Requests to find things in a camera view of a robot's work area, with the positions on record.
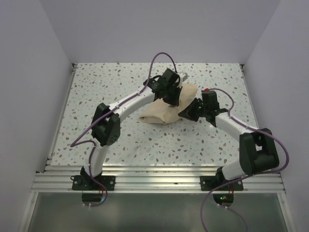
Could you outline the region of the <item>beige cloth mat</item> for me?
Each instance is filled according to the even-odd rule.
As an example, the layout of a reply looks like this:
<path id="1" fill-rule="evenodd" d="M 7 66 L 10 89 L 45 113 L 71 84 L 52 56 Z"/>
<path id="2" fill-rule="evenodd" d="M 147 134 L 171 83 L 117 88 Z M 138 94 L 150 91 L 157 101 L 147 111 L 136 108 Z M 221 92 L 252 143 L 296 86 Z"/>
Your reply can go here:
<path id="1" fill-rule="evenodd" d="M 140 115 L 139 119 L 148 124 L 170 124 L 181 120 L 178 113 L 183 111 L 194 100 L 198 88 L 196 85 L 184 83 L 179 97 L 179 106 L 172 107 L 157 99 Z"/>

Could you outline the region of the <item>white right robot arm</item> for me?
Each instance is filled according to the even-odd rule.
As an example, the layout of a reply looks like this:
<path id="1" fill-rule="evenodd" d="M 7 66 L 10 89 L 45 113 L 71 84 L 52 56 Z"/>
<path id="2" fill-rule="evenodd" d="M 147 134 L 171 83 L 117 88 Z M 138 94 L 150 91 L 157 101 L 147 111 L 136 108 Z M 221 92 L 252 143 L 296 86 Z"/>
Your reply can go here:
<path id="1" fill-rule="evenodd" d="M 220 107 L 213 90 L 202 91 L 202 98 L 194 98 L 178 116 L 195 122 L 203 117 L 239 142 L 238 160 L 217 169 L 215 184 L 219 189 L 227 189 L 234 179 L 271 170 L 280 163 L 271 131 L 247 126 L 232 117 L 229 110 Z"/>

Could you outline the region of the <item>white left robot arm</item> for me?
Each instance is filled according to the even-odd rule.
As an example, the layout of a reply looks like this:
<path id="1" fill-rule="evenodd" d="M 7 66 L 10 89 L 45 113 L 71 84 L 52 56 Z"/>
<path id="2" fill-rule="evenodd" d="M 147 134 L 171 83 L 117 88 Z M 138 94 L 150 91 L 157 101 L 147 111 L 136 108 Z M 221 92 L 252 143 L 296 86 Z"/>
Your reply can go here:
<path id="1" fill-rule="evenodd" d="M 105 156 L 109 147 L 119 139 L 123 120 L 157 99 L 163 100 L 168 106 L 179 106 L 182 84 L 187 77 L 187 73 L 166 69 L 162 75 L 147 79 L 142 87 L 124 99 L 97 106 L 91 123 L 91 136 L 99 145 L 99 151 L 90 153 L 88 164 L 81 170 L 83 184 L 88 189 L 99 187 Z"/>

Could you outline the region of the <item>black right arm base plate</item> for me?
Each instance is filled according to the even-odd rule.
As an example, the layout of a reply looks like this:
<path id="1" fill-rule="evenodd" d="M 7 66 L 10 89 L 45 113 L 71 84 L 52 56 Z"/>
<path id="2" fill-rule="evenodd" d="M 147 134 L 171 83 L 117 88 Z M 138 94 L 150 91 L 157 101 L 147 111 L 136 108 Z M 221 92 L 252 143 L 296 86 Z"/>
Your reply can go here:
<path id="1" fill-rule="evenodd" d="M 227 181 L 219 181 L 215 176 L 200 176 L 200 187 L 202 191 L 210 191 L 214 188 L 221 186 Z M 230 185 L 223 186 L 218 189 L 218 191 L 243 191 L 243 183 L 240 181 L 240 183 L 236 182 Z"/>

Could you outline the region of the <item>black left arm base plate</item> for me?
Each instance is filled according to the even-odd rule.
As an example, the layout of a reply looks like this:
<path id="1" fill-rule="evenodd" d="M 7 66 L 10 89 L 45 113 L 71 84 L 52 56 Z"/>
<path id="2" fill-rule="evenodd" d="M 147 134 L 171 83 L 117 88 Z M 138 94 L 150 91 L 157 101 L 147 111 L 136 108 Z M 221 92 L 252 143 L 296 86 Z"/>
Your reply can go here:
<path id="1" fill-rule="evenodd" d="M 84 180 L 81 175 L 71 176 L 70 179 L 73 181 L 72 190 L 80 191 L 104 190 L 103 186 L 107 191 L 113 191 L 116 183 L 113 175 L 99 175 L 95 177 L 95 181 L 91 178 Z"/>

